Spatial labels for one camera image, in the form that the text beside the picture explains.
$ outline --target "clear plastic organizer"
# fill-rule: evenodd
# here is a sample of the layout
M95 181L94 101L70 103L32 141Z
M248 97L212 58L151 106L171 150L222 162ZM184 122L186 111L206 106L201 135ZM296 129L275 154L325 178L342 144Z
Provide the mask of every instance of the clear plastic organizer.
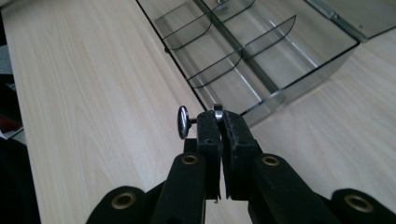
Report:
M334 73L359 45L305 1L138 0L205 109L256 123Z

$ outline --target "wooden table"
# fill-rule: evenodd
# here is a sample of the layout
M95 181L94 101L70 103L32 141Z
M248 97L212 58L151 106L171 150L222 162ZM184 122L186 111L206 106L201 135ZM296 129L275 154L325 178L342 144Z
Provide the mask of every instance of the wooden table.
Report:
M110 190L149 190L182 151L176 115L202 112L134 0L13 1L2 10L43 223L84 223ZM252 128L326 197L363 190L396 211L396 30ZM247 223L207 203L206 223Z

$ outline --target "metal knob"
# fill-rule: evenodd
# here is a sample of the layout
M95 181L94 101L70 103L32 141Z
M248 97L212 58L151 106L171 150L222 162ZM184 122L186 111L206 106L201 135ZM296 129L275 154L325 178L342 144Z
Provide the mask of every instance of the metal knob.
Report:
M189 111L187 111L186 106L181 106L177 112L177 129L178 136L181 139L185 139L189 134L189 129L193 123L196 123L197 119L189 118Z

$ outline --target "transparent tray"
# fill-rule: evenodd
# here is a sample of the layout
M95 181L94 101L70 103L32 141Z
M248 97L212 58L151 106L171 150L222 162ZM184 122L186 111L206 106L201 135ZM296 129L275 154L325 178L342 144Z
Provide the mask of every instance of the transparent tray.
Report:
M139 0L205 109L249 125L317 86L359 41L305 1Z

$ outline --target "screw hole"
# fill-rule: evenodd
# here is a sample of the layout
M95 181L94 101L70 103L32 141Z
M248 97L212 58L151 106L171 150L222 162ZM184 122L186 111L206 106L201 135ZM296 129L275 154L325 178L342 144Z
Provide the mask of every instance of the screw hole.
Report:
M186 165L193 165L198 162L198 158L196 156L185 156L181 158L181 161Z
M136 196L132 191L121 193L113 198L111 206L115 209L121 210L130 207L136 201Z
M347 195L344 198L345 202L351 206L352 208L363 212L363 213L371 213L373 212L374 208L367 200L363 199L358 195Z
M270 166L278 166L280 164L280 162L277 158L271 157L271 156L262 158L262 162L264 162L264 164L267 164Z

